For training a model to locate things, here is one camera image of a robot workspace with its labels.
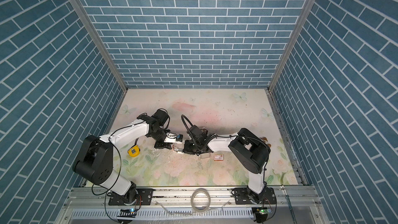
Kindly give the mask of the red staple box sleeve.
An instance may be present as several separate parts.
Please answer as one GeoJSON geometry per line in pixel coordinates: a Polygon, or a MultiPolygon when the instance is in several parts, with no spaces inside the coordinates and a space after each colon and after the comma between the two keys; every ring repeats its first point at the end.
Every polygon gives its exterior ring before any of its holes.
{"type": "Polygon", "coordinates": [[[214,160],[215,161],[223,161],[224,160],[223,154],[214,154],[214,160]]]}

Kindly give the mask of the cardboard staple tray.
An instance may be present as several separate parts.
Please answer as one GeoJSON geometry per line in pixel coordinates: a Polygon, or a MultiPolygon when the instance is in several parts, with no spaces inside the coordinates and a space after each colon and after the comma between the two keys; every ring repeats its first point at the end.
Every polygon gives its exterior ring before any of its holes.
{"type": "Polygon", "coordinates": [[[199,155],[199,158],[200,158],[200,159],[207,159],[207,158],[210,158],[210,154],[209,154],[209,153],[200,154],[200,155],[199,155]]]}

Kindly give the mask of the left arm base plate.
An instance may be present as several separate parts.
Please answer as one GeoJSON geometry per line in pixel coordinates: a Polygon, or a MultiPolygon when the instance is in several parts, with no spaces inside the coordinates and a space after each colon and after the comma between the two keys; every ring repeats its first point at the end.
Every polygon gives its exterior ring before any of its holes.
{"type": "Polygon", "coordinates": [[[130,189],[125,195],[121,196],[115,192],[107,194],[110,206],[146,206],[150,205],[154,189],[152,188],[134,188],[130,189]]]}

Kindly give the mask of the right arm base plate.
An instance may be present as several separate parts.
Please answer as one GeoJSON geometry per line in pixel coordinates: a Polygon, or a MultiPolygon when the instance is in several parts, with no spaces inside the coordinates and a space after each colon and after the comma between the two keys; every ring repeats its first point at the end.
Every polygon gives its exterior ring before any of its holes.
{"type": "Polygon", "coordinates": [[[275,204],[277,202],[273,188],[264,187],[261,193],[257,194],[249,187],[246,188],[233,188],[231,191],[235,204],[275,204]]]}

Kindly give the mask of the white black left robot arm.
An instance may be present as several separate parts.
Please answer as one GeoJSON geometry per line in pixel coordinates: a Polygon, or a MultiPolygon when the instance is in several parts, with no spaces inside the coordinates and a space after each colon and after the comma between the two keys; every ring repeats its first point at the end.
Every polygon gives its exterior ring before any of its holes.
{"type": "Polygon", "coordinates": [[[114,169],[114,152],[122,160],[120,149],[146,136],[157,142],[166,138],[165,123],[168,112],[160,108],[153,115],[140,114],[131,124],[100,137],[89,135],[72,165],[72,170],[94,185],[100,185],[120,196],[134,197],[136,185],[114,169]]]}

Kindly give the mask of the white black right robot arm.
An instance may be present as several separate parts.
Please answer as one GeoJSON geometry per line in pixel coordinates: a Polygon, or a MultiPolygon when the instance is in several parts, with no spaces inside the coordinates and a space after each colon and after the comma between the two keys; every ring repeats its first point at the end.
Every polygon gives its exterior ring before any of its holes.
{"type": "Polygon", "coordinates": [[[229,135],[209,134],[200,129],[185,116],[181,116],[189,140],[184,143],[183,153],[201,155],[204,153],[230,151],[249,172],[249,192],[260,195],[265,188],[264,172],[271,153],[270,147],[247,128],[229,135]]]}

